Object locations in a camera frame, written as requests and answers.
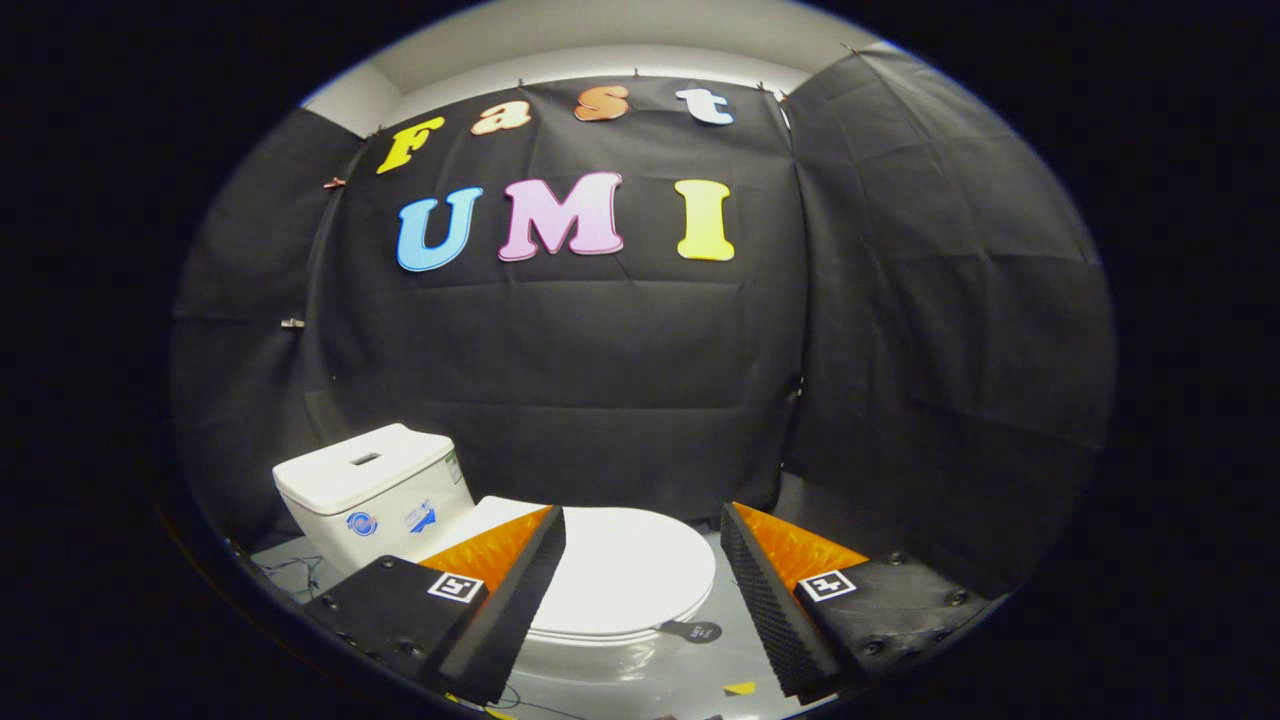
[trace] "foam letter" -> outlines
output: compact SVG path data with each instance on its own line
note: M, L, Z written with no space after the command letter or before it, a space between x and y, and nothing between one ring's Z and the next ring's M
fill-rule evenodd
M529 117L529 102L524 100L494 105L480 113L480 122L471 126L471 135L489 135L499 129L518 128L532 119Z
M471 208L476 197L484 195L479 187L456 190L444 199L453 208L449 218L449 234L435 247L426 247L426 218L436 202L434 197L410 202L401 209L401 236L396 245L396 259L401 268L421 273L434 270L462 252L471 234Z
M733 245L724 240L723 200L728 187L713 181L680 181L685 196L685 237L676 252L689 260L732 260Z
M627 95L627 88L621 85L593 87L577 96L573 117L584 122L621 118L631 108L623 100Z
M712 95L710 90L681 90L676 97L689 102L689 114L704 123L727 126L733 122L733 115L716 109L717 105L728 105L728 100Z
M604 255L622 250L622 236L613 229L613 190L622 183L617 173L582 176L564 202L540 179L526 179L507 186L511 196L511 233L498 258L508 263L527 260L538 254L530 240L530 224L536 225L547 251L559 251L570 227L577 220L577 234L568 249L579 255Z
M426 142L426 136L431 133L433 129L440 129L444 126L444 118L431 118L425 123L419 123L413 127L404 128L396 133L392 138L392 150L387 154L387 159L379 165L376 174L383 174L387 170L394 170L396 168L408 163L411 160L410 151L417 150Z

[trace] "black curtain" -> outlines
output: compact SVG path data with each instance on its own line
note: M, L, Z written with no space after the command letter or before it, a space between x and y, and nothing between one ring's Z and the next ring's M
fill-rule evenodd
M1106 433L1115 347L1088 232L998 117L888 44L785 108L809 246L786 465L820 498L801 521L1005 592Z
M596 86L626 87L630 110L575 118ZM724 97L733 122L695 119L676 95L690 88ZM484 110L517 100L529 102L527 124L470 132ZM434 117L443 127L379 174L394 135ZM599 172L622 176L621 251L540 246L499 260L509 183L540 178L563 201ZM773 501L800 373L805 251L771 94L632 77L511 88L387 128L348 179L317 249L303 333L306 402L325 442L392 421L449 436L476 498L623 505L690 521L718 516L727 498ZM731 260L677 252L681 179L730 188ZM435 199L424 245L439 246L452 219L444 200L465 187L484 193L461 254L428 272L399 266L401 209Z
M186 477L221 529L270 546L301 534L271 468L321 447L302 406L298 329L308 260L361 138L294 110L209 209L174 302L172 398Z

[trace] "letter m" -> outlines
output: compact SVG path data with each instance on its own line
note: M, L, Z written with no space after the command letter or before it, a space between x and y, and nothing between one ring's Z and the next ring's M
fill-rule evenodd
M536 227L547 251L559 251L575 222L577 233L568 249L579 255L604 255L622 250L622 236L613 228L613 191L622 184L617 173L590 173L579 178L564 202L541 179L532 178L507 186L511 197L511 232L498 258L508 263L527 260L538 254L531 240Z

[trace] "blue circular sticker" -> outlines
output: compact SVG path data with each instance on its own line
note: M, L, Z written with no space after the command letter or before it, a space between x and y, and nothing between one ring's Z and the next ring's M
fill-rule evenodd
M347 518L347 527L357 536L367 537L378 529L378 519L370 518L369 512L352 512Z

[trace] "orange foam pad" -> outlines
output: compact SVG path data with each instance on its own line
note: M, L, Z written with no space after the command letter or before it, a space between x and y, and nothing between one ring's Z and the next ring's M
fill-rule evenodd
M529 515L508 520L471 539L436 552L419 565L484 580L489 588L489 597L493 597L550 509L552 506L548 505Z
M869 560L865 555L859 555L786 520L778 520L768 512L760 512L739 502L735 502L733 507L751 529L755 542L760 544L760 550L769 559L773 571L791 593L792 600L796 583L800 580Z

